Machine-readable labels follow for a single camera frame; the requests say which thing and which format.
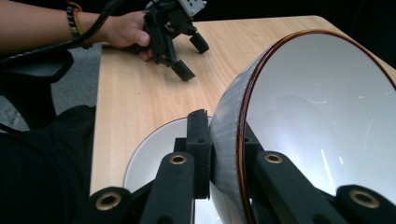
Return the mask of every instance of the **gray carpet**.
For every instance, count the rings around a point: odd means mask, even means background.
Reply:
[[[75,105],[96,105],[101,44],[91,49],[70,49],[74,63],[67,74],[52,84],[57,114]],[[20,113],[0,95],[0,122],[21,131],[28,130]]]

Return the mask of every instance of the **bracelet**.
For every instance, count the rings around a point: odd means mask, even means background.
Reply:
[[[78,12],[82,11],[82,9],[74,2],[67,1],[67,4],[69,4],[69,6],[66,7],[67,19],[69,20],[69,26],[71,28],[72,35],[74,38],[76,38],[82,34],[81,26],[78,21]],[[82,41],[80,45],[84,49],[92,47],[92,44],[89,44],[87,41]]]

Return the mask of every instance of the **wire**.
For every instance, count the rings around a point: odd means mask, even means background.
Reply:
[[[84,34],[60,43],[60,44],[56,44],[56,45],[51,45],[51,46],[46,46],[44,48],[40,48],[40,49],[31,49],[22,53],[18,53],[15,55],[11,55],[11,56],[6,56],[3,58],[0,58],[0,68],[3,68],[4,66],[7,66],[11,63],[15,63],[18,60],[21,60],[22,58],[28,57],[28,56],[32,56],[38,53],[44,53],[44,52],[48,52],[51,50],[57,50],[57,49],[70,49],[72,47],[74,47],[75,45],[77,45],[78,43],[81,43],[83,41],[86,41],[88,38],[90,38],[91,36],[93,36],[103,25],[103,23],[105,22],[105,20],[115,11],[115,9],[123,2],[124,0],[109,0],[104,8],[102,9],[101,14],[99,15],[98,19],[95,21],[95,23],[92,25],[92,27],[85,32]]]

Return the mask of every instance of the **chair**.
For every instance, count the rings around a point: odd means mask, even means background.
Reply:
[[[43,128],[56,118],[51,83],[61,79],[72,64],[72,54],[64,49],[27,56],[0,68],[0,92],[30,130]]]

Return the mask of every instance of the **table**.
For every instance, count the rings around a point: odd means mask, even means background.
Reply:
[[[233,79],[280,38],[306,29],[342,33],[318,16],[200,21],[194,26],[209,51],[199,54],[189,36],[174,39],[177,57],[196,75],[188,82],[163,64],[145,63],[131,52],[103,45],[91,193],[121,187],[135,149],[159,127],[197,109],[212,116]],[[379,61],[396,80],[396,71]]]

